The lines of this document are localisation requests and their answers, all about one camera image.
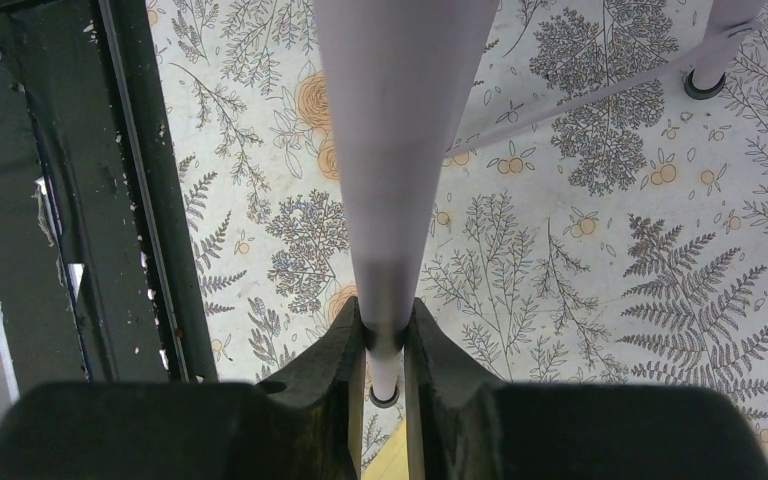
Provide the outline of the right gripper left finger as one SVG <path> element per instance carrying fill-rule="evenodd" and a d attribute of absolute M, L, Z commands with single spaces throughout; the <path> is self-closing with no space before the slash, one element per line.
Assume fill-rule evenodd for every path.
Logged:
<path fill-rule="evenodd" d="M 0 421 L 0 479 L 356 479 L 363 327 L 328 331 L 248 383 L 52 383 Z"/>

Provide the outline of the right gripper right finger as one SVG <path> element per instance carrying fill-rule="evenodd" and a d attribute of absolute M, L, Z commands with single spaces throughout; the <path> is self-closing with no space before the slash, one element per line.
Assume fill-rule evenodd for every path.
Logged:
<path fill-rule="evenodd" d="M 413 479 L 768 479 L 749 425 L 714 391 L 506 382 L 421 301 L 404 352 Z"/>

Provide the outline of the pink music stand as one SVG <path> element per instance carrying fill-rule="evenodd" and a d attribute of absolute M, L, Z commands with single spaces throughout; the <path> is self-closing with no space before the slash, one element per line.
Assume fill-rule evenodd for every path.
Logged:
<path fill-rule="evenodd" d="M 397 355 L 413 309 L 427 229 L 442 162 L 453 145 L 491 30 L 499 1 L 313 1 L 326 93 L 334 132 L 339 184 L 344 202 L 360 315 L 371 337 L 372 401 L 389 408 L 398 399 Z M 538 60 L 548 55 L 549 80 L 572 93 L 588 94 L 560 108 L 527 117 L 497 133 L 479 137 L 491 145 L 524 127 L 655 80 L 694 62 L 702 97 L 719 92 L 715 73 L 724 73 L 727 53 L 759 29 L 763 1 L 713 1 L 703 42 L 681 59 L 655 66 L 646 47 L 666 46 L 650 1 L 619 1 L 607 33 L 620 33 L 610 46 L 584 20 L 566 20 L 575 32 L 546 27 Z M 608 79 L 632 77 L 606 87 L 583 82 L 593 59 Z"/>

